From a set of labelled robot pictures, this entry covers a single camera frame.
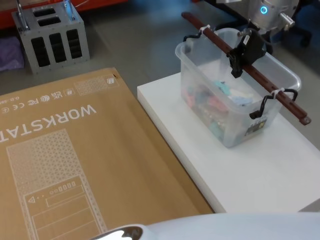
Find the plastic bin handle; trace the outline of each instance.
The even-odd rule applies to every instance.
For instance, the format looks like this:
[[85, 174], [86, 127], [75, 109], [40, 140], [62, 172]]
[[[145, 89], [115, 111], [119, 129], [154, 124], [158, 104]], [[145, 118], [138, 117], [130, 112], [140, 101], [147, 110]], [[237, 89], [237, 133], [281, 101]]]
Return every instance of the plastic bin handle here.
[[[198, 30], [205, 26], [198, 18], [192, 15], [190, 12], [183, 12], [182, 17], [188, 20], [194, 27]], [[229, 53], [232, 48], [223, 41], [217, 34], [211, 31], [209, 28], [206, 28], [203, 31], [203, 34], [207, 36], [208, 39], [211, 40], [218, 48], [220, 48], [225, 54]], [[245, 70], [253, 79], [255, 79], [262, 87], [264, 87], [269, 93], [272, 91], [278, 90], [279, 88], [271, 82], [268, 78], [266, 78], [261, 72], [259, 72], [252, 65], [244, 65], [243, 70]], [[295, 115], [300, 123], [303, 125], [308, 125], [311, 123], [311, 118], [308, 117], [308, 114], [299, 107], [290, 97], [288, 97], [283, 91], [280, 91], [276, 95], [276, 99], [285, 106], [293, 115]]]

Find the white platform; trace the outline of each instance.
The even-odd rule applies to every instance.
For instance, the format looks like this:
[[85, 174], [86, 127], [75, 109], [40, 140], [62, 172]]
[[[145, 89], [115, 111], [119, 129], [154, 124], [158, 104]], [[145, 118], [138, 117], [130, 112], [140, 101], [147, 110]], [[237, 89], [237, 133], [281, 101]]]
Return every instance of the white platform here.
[[180, 73], [137, 90], [217, 213], [320, 211], [320, 152], [280, 114], [262, 134], [226, 148], [180, 97]]

